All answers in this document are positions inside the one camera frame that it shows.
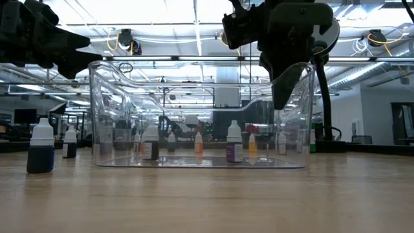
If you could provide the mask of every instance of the monitor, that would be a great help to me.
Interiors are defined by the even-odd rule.
[[[37,109],[15,109],[14,123],[15,124],[35,124],[37,120]]]

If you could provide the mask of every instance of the small plastic bottle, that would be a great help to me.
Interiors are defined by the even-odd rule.
[[[175,151],[175,135],[173,133],[170,133],[169,136],[168,136],[167,151],[168,152],[174,152]]]
[[[142,135],[142,140],[144,159],[157,160],[160,157],[160,137],[158,135],[158,128],[155,126],[148,126]]]
[[[279,154],[286,155],[286,136],[283,132],[279,134]]]
[[[70,126],[65,133],[63,139],[62,157],[65,159],[73,159],[76,157],[76,132],[73,126]]]
[[[194,140],[194,152],[202,153],[202,137],[200,132],[197,132]]]
[[[226,158],[227,162],[243,162],[243,141],[236,120],[232,120],[227,131]]]
[[[257,152],[256,139],[255,139],[253,133],[251,133],[250,137],[248,138],[248,151],[250,153],[256,153]]]
[[[41,118],[33,128],[27,157],[28,173],[46,173],[53,170],[54,139],[53,128],[47,118]]]
[[[141,145],[141,136],[139,133],[136,133],[134,136],[134,155],[140,155],[140,145]]]

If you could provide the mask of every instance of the clear plastic bin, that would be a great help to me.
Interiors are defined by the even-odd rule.
[[[303,71],[288,104],[281,111],[273,108],[271,82],[135,82],[117,67],[116,63],[105,61],[96,61],[89,66],[96,165],[157,168],[307,166],[314,90],[312,65],[295,64],[279,77],[289,78],[291,71]],[[216,103],[186,105],[172,101],[173,96],[188,96],[188,93],[190,96],[207,95],[206,98],[213,98]],[[217,98],[225,100],[223,93],[237,93],[237,106],[219,106]],[[189,115],[197,115],[200,122],[186,125]],[[243,161],[238,163],[226,160],[226,134],[232,120],[237,120],[243,141]],[[135,135],[140,134],[142,138],[148,126],[158,127],[160,153],[159,159],[154,161],[144,159],[137,149],[139,142],[135,142]],[[194,152],[198,131],[202,135],[202,154]],[[174,133],[177,140],[173,153],[166,149],[170,133]],[[257,152],[248,150],[251,133],[256,138]]]

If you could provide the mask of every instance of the ductwork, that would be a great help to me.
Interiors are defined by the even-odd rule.
[[[325,2],[331,7],[336,7],[340,3],[334,12],[337,20],[365,19],[371,12],[380,9],[385,4],[385,0],[328,0]]]
[[[393,54],[397,56],[414,56],[413,42],[404,43],[393,49]],[[360,83],[389,71],[392,68],[389,62],[378,62],[365,67],[355,67],[341,75],[329,80],[329,87],[333,89],[342,89]]]

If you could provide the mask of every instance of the blue liquid bottle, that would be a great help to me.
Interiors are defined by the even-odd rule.
[[[69,127],[69,130],[65,133],[65,138],[63,139],[63,150],[62,157],[66,159],[73,159],[76,157],[76,132],[73,126]]]
[[[53,128],[47,118],[41,118],[33,128],[27,157],[28,173],[46,173],[53,170],[54,139]]]

